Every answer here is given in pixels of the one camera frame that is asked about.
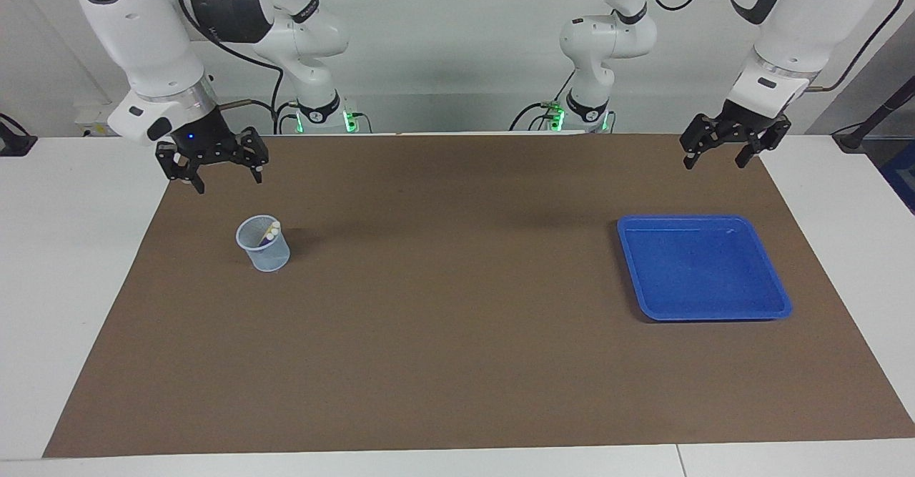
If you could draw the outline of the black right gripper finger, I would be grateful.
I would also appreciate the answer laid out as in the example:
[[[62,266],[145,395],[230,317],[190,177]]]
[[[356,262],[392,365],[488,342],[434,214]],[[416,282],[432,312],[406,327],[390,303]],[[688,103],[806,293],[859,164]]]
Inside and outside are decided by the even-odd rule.
[[[202,161],[197,157],[185,158],[183,163],[177,159],[179,148],[173,142],[156,143],[156,159],[169,180],[179,180],[193,186],[197,194],[205,193],[205,184],[199,176]]]
[[[245,165],[257,184],[264,181],[264,167],[270,161],[270,152],[254,127],[243,129],[236,135],[238,150],[236,164]]]

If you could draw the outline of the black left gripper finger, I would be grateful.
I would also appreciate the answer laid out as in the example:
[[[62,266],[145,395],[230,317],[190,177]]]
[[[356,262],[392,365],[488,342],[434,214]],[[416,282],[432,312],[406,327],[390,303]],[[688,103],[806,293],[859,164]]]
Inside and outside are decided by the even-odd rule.
[[[756,155],[777,148],[784,136],[788,134],[790,128],[790,119],[786,116],[781,116],[760,134],[749,132],[744,147],[742,147],[741,151],[736,155],[736,166],[743,169]]]
[[[704,152],[723,144],[718,132],[718,120],[703,113],[697,114],[680,135],[679,142],[684,151],[683,165],[687,170],[692,170]]]

